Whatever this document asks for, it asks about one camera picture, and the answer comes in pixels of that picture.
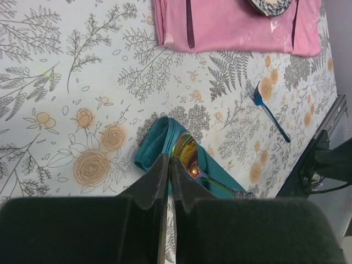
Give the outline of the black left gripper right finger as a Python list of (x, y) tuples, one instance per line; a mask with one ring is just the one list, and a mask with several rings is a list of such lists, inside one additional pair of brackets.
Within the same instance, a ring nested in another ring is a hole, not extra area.
[(327, 218), (299, 198), (220, 199), (172, 159), (177, 263), (345, 263)]

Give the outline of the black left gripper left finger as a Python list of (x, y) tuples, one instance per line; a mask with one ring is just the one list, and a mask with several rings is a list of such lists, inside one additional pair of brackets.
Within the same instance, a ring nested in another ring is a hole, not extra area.
[(1, 208), (1, 263), (164, 263), (168, 155), (115, 197), (16, 198)]

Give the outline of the iridescent gold spoon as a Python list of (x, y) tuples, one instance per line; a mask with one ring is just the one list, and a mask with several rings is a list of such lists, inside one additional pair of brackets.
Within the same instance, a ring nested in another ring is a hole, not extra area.
[(254, 199), (228, 172), (200, 146), (190, 133), (182, 133), (172, 156), (180, 158), (190, 178), (219, 198)]

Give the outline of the teal cloth napkin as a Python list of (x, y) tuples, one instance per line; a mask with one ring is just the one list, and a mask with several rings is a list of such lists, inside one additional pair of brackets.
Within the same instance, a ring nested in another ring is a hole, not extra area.
[(173, 147), (182, 133), (189, 132), (175, 119), (160, 118), (146, 135), (134, 163), (144, 172), (148, 172), (160, 154), (166, 153), (171, 158)]

